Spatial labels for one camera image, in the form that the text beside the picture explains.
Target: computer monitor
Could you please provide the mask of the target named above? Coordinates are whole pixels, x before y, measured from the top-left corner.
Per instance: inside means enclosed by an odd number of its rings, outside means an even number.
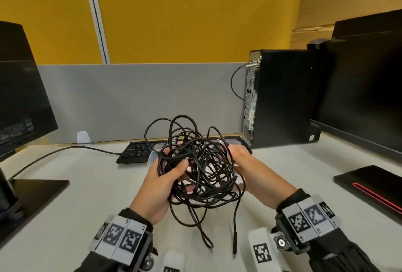
[[[0,21],[0,157],[57,128],[22,25]]]
[[[402,162],[402,10],[336,22],[312,119]]]
[[[0,21],[0,161],[57,128],[23,27]],[[0,248],[68,184],[8,180],[0,169]]]

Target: yellow fabric panel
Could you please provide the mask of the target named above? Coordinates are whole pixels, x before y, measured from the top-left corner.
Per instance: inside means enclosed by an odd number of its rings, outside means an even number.
[[[102,63],[88,0],[0,0],[0,20],[22,24],[38,64]]]
[[[99,0],[111,63],[244,62],[289,48],[299,0]]]

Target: tangled black cable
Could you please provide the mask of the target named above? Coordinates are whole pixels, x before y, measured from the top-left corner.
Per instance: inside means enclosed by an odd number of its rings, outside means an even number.
[[[188,119],[194,128],[183,127],[176,121],[179,118]],[[187,183],[177,180],[173,184],[172,197],[169,197],[172,215],[181,225],[198,227],[205,245],[212,249],[214,244],[201,227],[207,210],[237,201],[233,214],[233,257],[235,257],[237,253],[236,212],[240,199],[244,194],[246,183],[243,176],[240,173],[236,173],[228,143],[224,140],[219,130],[213,126],[209,127],[207,137],[203,137],[198,132],[194,120],[187,115],[178,115],[174,119],[159,118],[154,120],[145,130],[144,139],[146,142],[148,142],[147,133],[149,128],[161,120],[169,121],[170,127],[169,138],[163,148],[160,151],[153,149],[158,154],[159,176],[175,168],[184,158],[188,159],[188,164],[191,167],[190,171],[186,171],[184,178]],[[173,129],[173,124],[176,124],[178,128]],[[214,129],[219,137],[209,137],[211,129]],[[243,180],[242,191],[236,183],[237,175]],[[178,219],[173,211],[173,205],[178,204],[187,205],[194,224],[186,224]],[[198,208],[205,209],[201,218],[195,212],[195,209]]]

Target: black wristband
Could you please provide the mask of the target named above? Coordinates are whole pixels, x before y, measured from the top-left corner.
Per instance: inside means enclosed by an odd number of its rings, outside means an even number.
[[[279,205],[277,207],[277,213],[280,214],[280,213],[282,213],[282,210],[284,208],[287,208],[288,206],[290,206],[294,203],[303,201],[309,197],[310,197],[310,195],[308,193],[305,193],[304,190],[299,188],[297,191],[295,191],[293,194],[291,194],[289,197],[287,197],[284,201],[279,203]]]
[[[150,223],[148,220],[146,220],[144,217],[140,216],[136,212],[134,212],[132,209],[123,209],[120,213],[119,216],[122,216],[127,219],[135,220],[138,221],[139,223],[145,224],[147,226],[147,231],[151,232],[153,231],[153,225]]]

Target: gray partition panel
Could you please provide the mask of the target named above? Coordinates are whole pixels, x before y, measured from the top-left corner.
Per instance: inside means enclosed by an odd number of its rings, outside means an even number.
[[[76,142],[78,131],[92,141],[143,138],[159,117],[192,117],[202,134],[209,126],[222,133],[241,133],[243,102],[230,89],[240,63],[115,64],[38,66],[59,129],[52,143]],[[233,86],[245,92],[245,71]],[[168,136],[159,122],[149,137]]]

